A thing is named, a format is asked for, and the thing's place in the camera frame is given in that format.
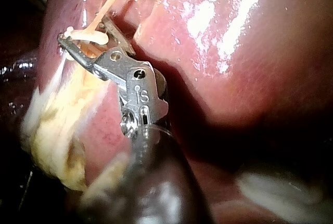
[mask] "white tissue strand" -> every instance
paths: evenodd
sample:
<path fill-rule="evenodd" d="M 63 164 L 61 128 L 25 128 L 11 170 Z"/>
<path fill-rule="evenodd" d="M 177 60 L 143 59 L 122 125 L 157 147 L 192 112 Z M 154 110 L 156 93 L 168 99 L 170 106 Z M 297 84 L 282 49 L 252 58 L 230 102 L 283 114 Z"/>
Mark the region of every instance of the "white tissue strand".
<path fill-rule="evenodd" d="M 236 181 L 244 196 L 290 223 L 333 223 L 332 199 L 292 174 L 249 170 Z"/>

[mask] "yellow fat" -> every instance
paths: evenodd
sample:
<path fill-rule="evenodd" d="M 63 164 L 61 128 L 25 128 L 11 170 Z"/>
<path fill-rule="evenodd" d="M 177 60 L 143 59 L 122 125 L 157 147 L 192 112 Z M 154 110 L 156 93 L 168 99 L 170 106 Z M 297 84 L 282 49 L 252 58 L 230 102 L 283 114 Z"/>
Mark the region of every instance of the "yellow fat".
<path fill-rule="evenodd" d="M 74 132 L 80 117 L 107 85 L 77 65 L 70 81 L 51 94 L 31 138 L 35 163 L 72 190 L 86 188 L 84 147 Z"/>

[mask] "metal jaw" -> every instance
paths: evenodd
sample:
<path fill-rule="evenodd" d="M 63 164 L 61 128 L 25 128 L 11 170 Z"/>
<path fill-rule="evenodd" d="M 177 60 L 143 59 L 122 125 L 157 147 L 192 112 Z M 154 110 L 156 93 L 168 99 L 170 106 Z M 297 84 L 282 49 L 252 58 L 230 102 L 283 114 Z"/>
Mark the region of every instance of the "metal jaw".
<path fill-rule="evenodd" d="M 121 128 L 124 135 L 130 135 L 140 125 L 157 124 L 163 119 L 168 113 L 168 103 L 159 98 L 161 92 L 158 92 L 156 70 L 148 61 L 137 61 L 130 57 L 135 55 L 135 51 L 108 17 L 104 17 L 102 23 L 118 46 L 96 58 L 89 58 L 83 53 L 71 37 L 59 34 L 58 43 L 84 69 L 103 81 L 112 80 L 118 85 Z"/>

